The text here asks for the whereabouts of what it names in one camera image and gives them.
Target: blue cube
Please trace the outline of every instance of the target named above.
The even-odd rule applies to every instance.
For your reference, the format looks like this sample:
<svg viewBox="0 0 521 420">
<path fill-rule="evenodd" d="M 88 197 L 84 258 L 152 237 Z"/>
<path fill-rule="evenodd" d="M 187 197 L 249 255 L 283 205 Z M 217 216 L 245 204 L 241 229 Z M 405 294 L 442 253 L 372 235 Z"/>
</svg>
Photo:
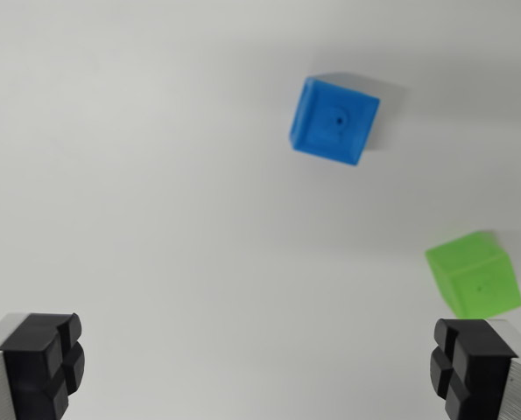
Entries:
<svg viewBox="0 0 521 420">
<path fill-rule="evenodd" d="M 355 90 L 306 79 L 290 135 L 293 148 L 357 165 L 379 102 Z"/>
</svg>

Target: cube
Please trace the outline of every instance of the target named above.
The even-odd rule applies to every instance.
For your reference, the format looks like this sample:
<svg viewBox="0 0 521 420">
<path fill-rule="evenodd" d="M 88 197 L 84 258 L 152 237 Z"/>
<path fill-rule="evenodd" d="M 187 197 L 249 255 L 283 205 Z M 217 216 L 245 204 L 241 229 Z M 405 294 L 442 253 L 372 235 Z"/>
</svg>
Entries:
<svg viewBox="0 0 521 420">
<path fill-rule="evenodd" d="M 379 99 L 307 78 L 290 134 L 296 151 L 357 165 Z"/>
<path fill-rule="evenodd" d="M 486 319 L 521 305 L 508 254 L 475 232 L 426 252 L 440 293 L 460 319 Z"/>
</svg>

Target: green cube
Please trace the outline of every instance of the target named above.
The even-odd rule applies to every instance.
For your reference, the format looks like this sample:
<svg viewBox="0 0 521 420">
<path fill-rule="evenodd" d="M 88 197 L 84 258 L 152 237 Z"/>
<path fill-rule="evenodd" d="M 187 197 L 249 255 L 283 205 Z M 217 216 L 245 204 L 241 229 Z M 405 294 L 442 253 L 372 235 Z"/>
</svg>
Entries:
<svg viewBox="0 0 521 420">
<path fill-rule="evenodd" d="M 510 258 L 493 234 L 469 234 L 429 249 L 426 258 L 458 318 L 486 319 L 521 306 Z"/>
</svg>

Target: white table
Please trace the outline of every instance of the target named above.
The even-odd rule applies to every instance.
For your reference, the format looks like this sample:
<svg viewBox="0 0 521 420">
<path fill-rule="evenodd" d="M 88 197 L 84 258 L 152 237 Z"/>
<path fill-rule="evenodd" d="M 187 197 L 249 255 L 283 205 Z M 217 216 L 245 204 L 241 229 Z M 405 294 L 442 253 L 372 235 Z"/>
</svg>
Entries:
<svg viewBox="0 0 521 420">
<path fill-rule="evenodd" d="M 358 167 L 287 139 L 335 73 Z M 521 285 L 521 1 L 0 1 L 0 318 L 80 314 L 67 420 L 447 418 L 424 251 L 479 229 Z"/>
</svg>

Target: white surface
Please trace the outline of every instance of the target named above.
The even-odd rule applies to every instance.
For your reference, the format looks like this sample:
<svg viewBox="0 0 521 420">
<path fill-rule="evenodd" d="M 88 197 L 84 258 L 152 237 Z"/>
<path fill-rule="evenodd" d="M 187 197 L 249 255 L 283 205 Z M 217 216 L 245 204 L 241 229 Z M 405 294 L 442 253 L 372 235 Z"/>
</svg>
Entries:
<svg viewBox="0 0 521 420">
<path fill-rule="evenodd" d="M 287 140 L 335 72 L 390 85 L 357 168 Z M 521 1 L 0 0 L 0 318 L 80 314 L 67 420 L 446 418 L 477 229 L 521 283 Z"/>
</svg>

